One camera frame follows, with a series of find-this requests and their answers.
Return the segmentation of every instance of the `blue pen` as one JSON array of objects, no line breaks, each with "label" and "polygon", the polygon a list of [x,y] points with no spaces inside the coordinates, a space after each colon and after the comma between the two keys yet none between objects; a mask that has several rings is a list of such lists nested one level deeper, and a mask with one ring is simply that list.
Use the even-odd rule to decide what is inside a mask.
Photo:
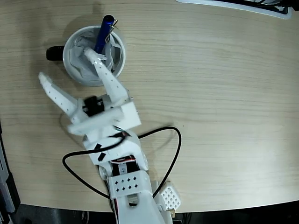
[{"label": "blue pen", "polygon": [[94,47],[94,51],[98,54],[101,54],[104,46],[106,44],[106,40],[108,38],[108,35],[111,33],[111,29],[113,29],[114,22],[116,20],[112,15],[105,15],[103,18],[103,22],[97,37],[97,42]]}]

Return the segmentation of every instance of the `wood grain surface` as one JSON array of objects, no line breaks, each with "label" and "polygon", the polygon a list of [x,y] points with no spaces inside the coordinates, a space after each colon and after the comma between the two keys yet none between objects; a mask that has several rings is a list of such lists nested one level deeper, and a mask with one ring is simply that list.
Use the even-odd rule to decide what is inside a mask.
[{"label": "wood grain surface", "polygon": [[[37,78],[44,71],[75,97],[103,94],[72,81],[45,51],[105,14],[119,20],[127,42],[120,80],[140,113],[135,131],[182,132],[170,175],[179,212],[299,200],[299,14],[282,20],[174,0],[3,0],[0,119],[22,203],[110,211],[63,167],[81,138],[67,134],[69,120]],[[142,140],[153,180],[162,179],[177,142],[170,131]],[[88,156],[69,164],[105,191]]]}]

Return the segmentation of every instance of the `cup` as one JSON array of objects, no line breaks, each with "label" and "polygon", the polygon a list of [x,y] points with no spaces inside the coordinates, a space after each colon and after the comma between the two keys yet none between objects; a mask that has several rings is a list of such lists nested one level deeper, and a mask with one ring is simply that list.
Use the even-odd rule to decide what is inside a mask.
[{"label": "cup", "polygon": [[[100,30],[100,26],[88,26],[88,27],[84,27],[84,28],[77,30],[75,33],[73,33],[70,36],[70,38],[67,40],[67,42],[65,43],[64,46],[53,46],[53,47],[50,47],[49,49],[47,49],[47,52],[46,52],[47,59],[49,61],[63,61],[64,67],[65,67],[67,73],[74,80],[81,83],[82,85],[102,86],[103,83],[99,78],[95,77],[94,80],[87,80],[87,79],[83,78],[80,71],[70,63],[70,50],[71,50],[71,48],[74,47],[74,44],[75,44],[75,41],[77,40],[77,38],[88,31],[99,31],[99,30]],[[125,42],[123,40],[123,37],[119,30],[117,30],[115,28],[112,31],[111,35],[113,36],[115,41],[121,47],[121,57],[119,59],[120,61],[112,72],[112,74],[115,77],[118,77],[125,65],[126,47],[125,47]]]}]

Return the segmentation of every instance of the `white robotic arm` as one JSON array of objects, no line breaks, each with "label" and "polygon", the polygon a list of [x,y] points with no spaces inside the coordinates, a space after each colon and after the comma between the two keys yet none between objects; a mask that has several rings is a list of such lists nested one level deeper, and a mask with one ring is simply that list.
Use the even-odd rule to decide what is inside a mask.
[{"label": "white robotic arm", "polygon": [[93,164],[99,166],[101,178],[108,183],[118,223],[171,224],[164,197],[157,194],[153,198],[157,182],[150,181],[140,141],[129,130],[141,124],[132,98],[96,52],[86,48],[84,54],[94,65],[107,94],[74,99],[41,72],[39,79],[46,94],[69,116],[69,132],[84,136],[86,150],[111,146],[119,142],[118,134],[126,133],[126,139],[115,148],[89,154]]}]

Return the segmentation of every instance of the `white cup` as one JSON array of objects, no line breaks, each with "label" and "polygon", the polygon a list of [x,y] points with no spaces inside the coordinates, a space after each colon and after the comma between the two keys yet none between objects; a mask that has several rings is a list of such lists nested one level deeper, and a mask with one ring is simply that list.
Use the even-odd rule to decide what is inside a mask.
[{"label": "white cup", "polygon": [[[63,62],[64,62],[64,67],[65,67],[67,73],[74,80],[76,80],[77,82],[81,83],[82,85],[87,85],[87,86],[101,86],[101,85],[103,85],[103,83],[100,79],[98,79],[98,80],[96,80],[96,79],[95,80],[87,80],[87,79],[84,79],[82,77],[79,70],[70,63],[70,49],[74,46],[74,43],[75,43],[75,41],[77,40],[77,38],[79,36],[81,36],[83,33],[86,33],[87,31],[91,31],[91,30],[94,30],[94,29],[99,29],[100,30],[100,26],[84,27],[84,28],[81,28],[81,29],[77,30],[75,33],[73,33],[70,36],[70,38],[67,40],[67,42],[65,43],[65,46],[64,46],[64,49],[63,49],[63,55],[62,55],[62,59],[63,59]],[[117,41],[117,43],[120,45],[121,50],[122,50],[122,57],[120,59],[121,61],[119,62],[119,64],[115,68],[115,70],[113,71],[113,75],[115,75],[115,77],[118,77],[119,74],[121,73],[124,65],[125,65],[126,47],[125,47],[125,42],[123,40],[123,37],[120,34],[119,30],[117,30],[115,28],[113,30],[113,32],[111,33],[111,35]]]}]

